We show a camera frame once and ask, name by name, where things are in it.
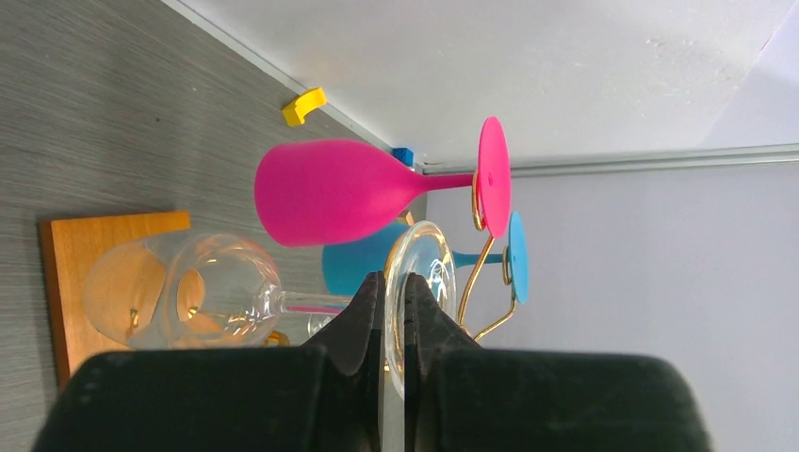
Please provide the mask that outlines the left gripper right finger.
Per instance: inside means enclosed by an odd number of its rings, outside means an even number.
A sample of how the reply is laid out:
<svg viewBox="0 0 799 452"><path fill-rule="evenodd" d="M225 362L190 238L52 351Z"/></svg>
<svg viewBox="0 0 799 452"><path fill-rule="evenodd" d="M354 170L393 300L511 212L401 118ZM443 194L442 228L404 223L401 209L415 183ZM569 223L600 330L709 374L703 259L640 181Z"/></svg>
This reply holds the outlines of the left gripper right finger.
<svg viewBox="0 0 799 452"><path fill-rule="evenodd" d="M709 451L688 382L663 359L490 349L404 287L409 451Z"/></svg>

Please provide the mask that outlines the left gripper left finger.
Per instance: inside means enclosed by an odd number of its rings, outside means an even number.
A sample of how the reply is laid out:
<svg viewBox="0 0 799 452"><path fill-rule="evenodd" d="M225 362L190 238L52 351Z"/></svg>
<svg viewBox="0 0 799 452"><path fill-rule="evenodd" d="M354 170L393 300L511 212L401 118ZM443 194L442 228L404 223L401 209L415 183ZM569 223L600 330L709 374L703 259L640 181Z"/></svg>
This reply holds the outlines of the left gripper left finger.
<svg viewBox="0 0 799 452"><path fill-rule="evenodd" d="M105 352L70 378L37 451L378 451L383 274L297 347Z"/></svg>

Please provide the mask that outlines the clear wine glass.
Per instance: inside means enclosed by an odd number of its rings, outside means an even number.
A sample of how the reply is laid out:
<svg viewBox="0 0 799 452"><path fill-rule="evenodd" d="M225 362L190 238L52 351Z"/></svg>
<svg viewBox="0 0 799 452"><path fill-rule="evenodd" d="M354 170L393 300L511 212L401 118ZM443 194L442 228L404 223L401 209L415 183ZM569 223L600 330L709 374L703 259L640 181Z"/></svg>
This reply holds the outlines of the clear wine glass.
<svg viewBox="0 0 799 452"><path fill-rule="evenodd" d="M335 316L362 280L385 284L385 362L394 388L405 392L402 299L409 277L421 277L435 302L454 315L455 257L432 222L392 222L321 256L326 290L291 292L260 246L236 234L191 230L157 234L113 248L93 265L82 302L98 332L134 349L254 347L288 314Z"/></svg>

